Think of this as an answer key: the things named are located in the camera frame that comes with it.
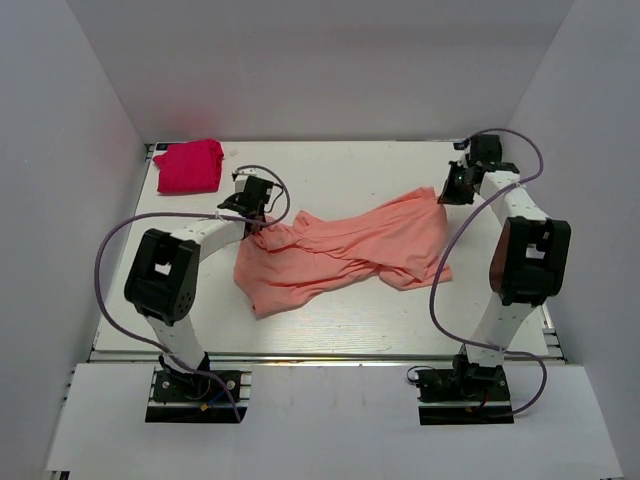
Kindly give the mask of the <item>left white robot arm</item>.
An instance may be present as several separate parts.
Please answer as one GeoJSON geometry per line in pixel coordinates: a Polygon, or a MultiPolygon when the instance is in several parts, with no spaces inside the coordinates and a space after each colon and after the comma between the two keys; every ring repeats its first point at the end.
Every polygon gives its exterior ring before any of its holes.
{"type": "Polygon", "coordinates": [[[194,305],[200,263],[217,251],[262,229],[275,183],[251,169],[234,176],[235,191],[212,219],[173,232],[147,230],[124,287],[125,299],[151,326],[165,350],[162,368],[177,377],[188,398],[211,387],[208,355],[196,338],[189,312],[194,305]]]}

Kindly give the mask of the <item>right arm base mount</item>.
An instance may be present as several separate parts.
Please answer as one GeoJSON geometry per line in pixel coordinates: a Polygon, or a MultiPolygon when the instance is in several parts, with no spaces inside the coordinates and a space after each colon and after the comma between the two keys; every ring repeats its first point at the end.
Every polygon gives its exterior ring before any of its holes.
{"type": "Polygon", "coordinates": [[[451,368],[413,366],[406,378],[418,390],[421,426],[514,423],[511,395],[501,366],[481,373],[457,361],[451,368]]]}

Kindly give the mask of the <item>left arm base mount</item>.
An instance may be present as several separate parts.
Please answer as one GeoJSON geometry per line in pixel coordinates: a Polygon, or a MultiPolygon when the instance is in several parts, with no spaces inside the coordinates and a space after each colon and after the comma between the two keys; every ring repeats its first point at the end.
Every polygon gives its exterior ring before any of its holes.
{"type": "Polygon", "coordinates": [[[152,376],[145,422],[149,424],[235,424],[246,415],[252,372],[214,371],[226,385],[236,404],[233,407],[223,387],[212,379],[187,380],[156,369],[152,376]]]}

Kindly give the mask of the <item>salmon pink t shirt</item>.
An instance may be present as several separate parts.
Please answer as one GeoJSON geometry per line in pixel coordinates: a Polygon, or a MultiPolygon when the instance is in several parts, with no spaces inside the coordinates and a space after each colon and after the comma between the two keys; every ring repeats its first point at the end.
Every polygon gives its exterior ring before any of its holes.
{"type": "Polygon", "coordinates": [[[448,217],[431,187],[420,187],[361,215],[327,221],[306,211],[240,243],[233,277],[254,314],[299,308],[314,297],[370,277],[406,291],[448,282],[438,273],[448,217]]]}

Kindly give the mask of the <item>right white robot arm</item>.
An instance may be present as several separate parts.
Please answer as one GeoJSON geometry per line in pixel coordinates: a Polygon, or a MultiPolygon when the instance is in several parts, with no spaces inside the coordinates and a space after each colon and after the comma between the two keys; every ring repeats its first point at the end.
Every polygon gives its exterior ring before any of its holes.
{"type": "Polygon", "coordinates": [[[491,209],[502,225],[488,271],[492,291],[489,304],[471,338],[458,340],[468,364],[451,374],[453,390],[472,399],[488,385],[484,370],[502,365],[522,323],[561,290],[571,227],[568,222],[547,215],[526,190],[526,185],[539,178],[544,169],[541,151],[528,137],[506,128],[491,128],[455,142],[453,148],[462,156],[449,163],[438,202],[471,205],[475,196],[483,202],[454,234],[441,262],[446,262],[453,245],[482,210],[491,209]],[[514,163],[502,158],[502,133],[532,146],[538,159],[534,174],[522,177],[514,163]]]}

